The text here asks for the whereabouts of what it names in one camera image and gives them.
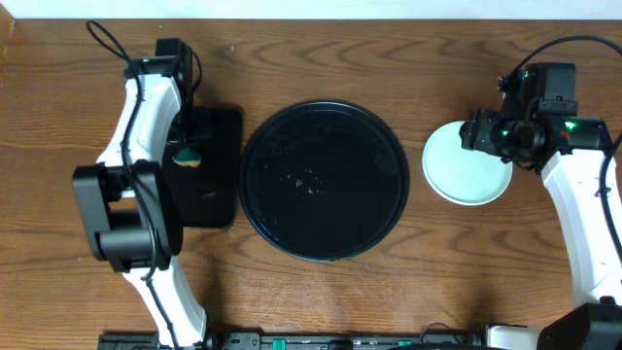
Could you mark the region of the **pale green plate red streak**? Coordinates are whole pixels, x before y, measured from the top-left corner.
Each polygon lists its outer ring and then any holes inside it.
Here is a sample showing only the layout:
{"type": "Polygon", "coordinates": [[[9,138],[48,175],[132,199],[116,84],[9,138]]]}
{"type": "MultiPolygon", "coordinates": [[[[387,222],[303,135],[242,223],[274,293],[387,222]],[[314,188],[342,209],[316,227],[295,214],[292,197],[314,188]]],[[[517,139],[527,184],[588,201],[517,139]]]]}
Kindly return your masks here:
{"type": "Polygon", "coordinates": [[[465,206],[490,203],[509,186],[512,165],[498,157],[462,148],[463,122],[450,122],[428,139],[422,154],[424,175],[443,198],[465,206]]]}

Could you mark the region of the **green and yellow sponge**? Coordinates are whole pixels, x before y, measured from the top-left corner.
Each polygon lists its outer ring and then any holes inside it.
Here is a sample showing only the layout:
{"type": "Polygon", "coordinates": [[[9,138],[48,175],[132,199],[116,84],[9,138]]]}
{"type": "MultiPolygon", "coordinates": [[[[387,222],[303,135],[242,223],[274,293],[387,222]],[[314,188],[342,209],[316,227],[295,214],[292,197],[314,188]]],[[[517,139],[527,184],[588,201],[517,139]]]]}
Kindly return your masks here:
{"type": "Polygon", "coordinates": [[[195,148],[185,147],[172,160],[179,166],[196,168],[201,163],[201,155],[195,148]]]}

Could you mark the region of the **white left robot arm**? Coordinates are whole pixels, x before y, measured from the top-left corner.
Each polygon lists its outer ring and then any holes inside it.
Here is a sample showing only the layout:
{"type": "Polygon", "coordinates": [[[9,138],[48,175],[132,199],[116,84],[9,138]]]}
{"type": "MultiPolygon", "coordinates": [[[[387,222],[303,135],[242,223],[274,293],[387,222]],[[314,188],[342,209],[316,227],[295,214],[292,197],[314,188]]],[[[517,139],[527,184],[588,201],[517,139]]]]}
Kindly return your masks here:
{"type": "Polygon", "coordinates": [[[181,55],[129,61],[113,136],[72,178],[92,254],[142,298],[161,349],[206,346],[208,316],[180,262],[184,229],[162,171],[169,137],[191,115],[192,68],[181,55]]]}

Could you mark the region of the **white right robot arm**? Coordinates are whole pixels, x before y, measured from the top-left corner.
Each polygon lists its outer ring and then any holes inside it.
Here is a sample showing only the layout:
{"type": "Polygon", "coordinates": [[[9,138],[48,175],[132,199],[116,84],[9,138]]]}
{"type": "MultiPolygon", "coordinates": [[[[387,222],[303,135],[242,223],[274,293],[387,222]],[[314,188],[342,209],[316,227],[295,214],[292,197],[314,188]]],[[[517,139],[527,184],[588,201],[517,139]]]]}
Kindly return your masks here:
{"type": "Polygon", "coordinates": [[[460,130],[462,146],[526,160],[540,175],[560,220],[570,260],[573,310],[541,330],[490,326],[495,349],[618,349],[621,346],[621,221],[611,140],[598,119],[534,120],[476,110],[460,130]]]}

